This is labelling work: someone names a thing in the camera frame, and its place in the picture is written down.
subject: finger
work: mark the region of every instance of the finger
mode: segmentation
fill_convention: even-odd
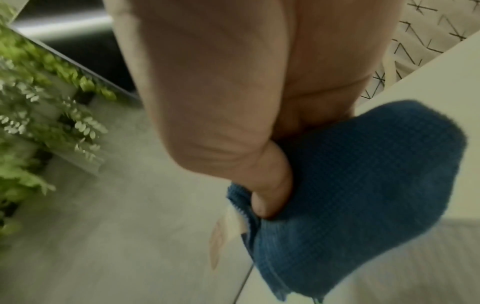
[[[253,192],[252,208],[261,218],[269,218],[280,212],[293,186],[287,157],[273,141],[246,158],[230,179]]]

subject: floor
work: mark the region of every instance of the floor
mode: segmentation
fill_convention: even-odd
[[[110,130],[107,162],[98,177],[50,163],[45,177],[58,190],[16,214],[24,225],[4,250],[0,302],[232,303],[251,264],[241,242],[227,275],[212,275],[207,260],[228,183],[173,164],[143,109],[91,108]]]

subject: gray surface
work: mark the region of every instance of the gray surface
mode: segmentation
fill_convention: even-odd
[[[17,213],[24,227],[0,265],[0,303],[232,303],[250,266],[240,241],[207,271],[228,183],[174,165],[143,110],[92,109],[110,129],[108,162],[99,178],[61,159],[48,166],[58,190]]]

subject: human hand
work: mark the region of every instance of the human hand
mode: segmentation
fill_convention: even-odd
[[[273,140],[351,115],[403,0],[104,0],[136,87],[182,167],[281,210],[290,165]]]

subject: patterned fabric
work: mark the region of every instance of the patterned fabric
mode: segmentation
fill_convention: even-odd
[[[294,190],[275,219],[253,214],[246,189],[228,189],[248,223],[245,246],[275,296],[321,302],[362,264],[431,228],[466,143],[450,119],[415,101],[280,142]]]

